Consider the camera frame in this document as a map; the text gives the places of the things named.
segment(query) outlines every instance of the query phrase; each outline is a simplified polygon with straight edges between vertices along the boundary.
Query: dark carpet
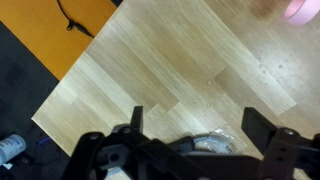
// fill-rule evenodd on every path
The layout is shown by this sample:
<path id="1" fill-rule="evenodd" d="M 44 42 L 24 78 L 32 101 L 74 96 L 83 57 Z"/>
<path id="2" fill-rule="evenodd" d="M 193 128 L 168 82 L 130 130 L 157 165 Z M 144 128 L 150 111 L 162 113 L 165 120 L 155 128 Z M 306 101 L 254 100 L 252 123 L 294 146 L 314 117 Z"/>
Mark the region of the dark carpet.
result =
<path id="1" fill-rule="evenodd" d="M 16 133 L 27 144 L 12 169 L 0 167 L 0 180 L 60 179 L 69 157 L 31 117 L 59 81 L 0 22 L 0 140 Z"/>

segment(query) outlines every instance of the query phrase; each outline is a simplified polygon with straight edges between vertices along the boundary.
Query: screw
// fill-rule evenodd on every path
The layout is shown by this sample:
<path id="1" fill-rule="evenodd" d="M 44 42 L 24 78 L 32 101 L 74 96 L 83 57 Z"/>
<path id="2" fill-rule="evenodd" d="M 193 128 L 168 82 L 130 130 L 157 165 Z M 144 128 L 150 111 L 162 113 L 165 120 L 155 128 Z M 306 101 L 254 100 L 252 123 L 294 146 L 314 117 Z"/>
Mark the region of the screw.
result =
<path id="1" fill-rule="evenodd" d="M 125 128 L 125 129 L 122 130 L 122 132 L 125 133 L 125 134 L 129 134 L 129 133 L 131 133 L 131 129 L 130 128 Z"/>
<path id="2" fill-rule="evenodd" d="M 99 134 L 97 134 L 97 133 L 94 133 L 94 134 L 90 135 L 90 139 L 91 140 L 96 140 L 96 139 L 98 139 L 98 137 L 99 137 Z"/>
<path id="3" fill-rule="evenodd" d="M 291 136 L 294 135 L 294 132 L 291 129 L 285 129 L 284 132 Z"/>

